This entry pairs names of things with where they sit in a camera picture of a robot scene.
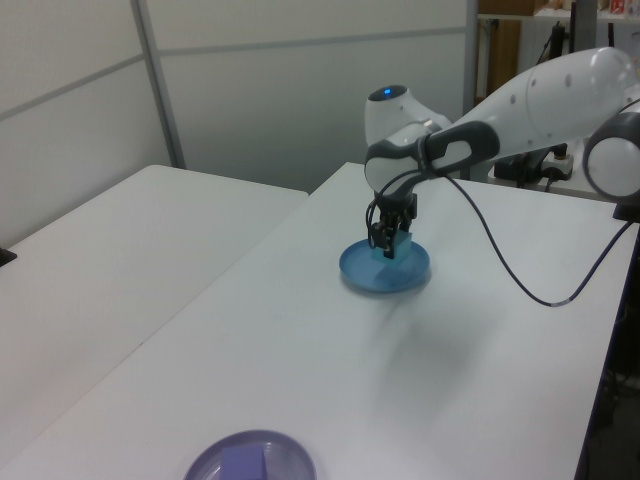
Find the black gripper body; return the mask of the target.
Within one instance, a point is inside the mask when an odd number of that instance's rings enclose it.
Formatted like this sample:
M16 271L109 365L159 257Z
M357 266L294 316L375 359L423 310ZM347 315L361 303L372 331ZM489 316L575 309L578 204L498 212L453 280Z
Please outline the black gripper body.
M399 216L404 211L410 211L417 217L417 195L410 192L404 198L383 197L375 194L374 199L367 207L367 225L373 224L374 210L380 211L380 219L388 224L395 222L398 224Z

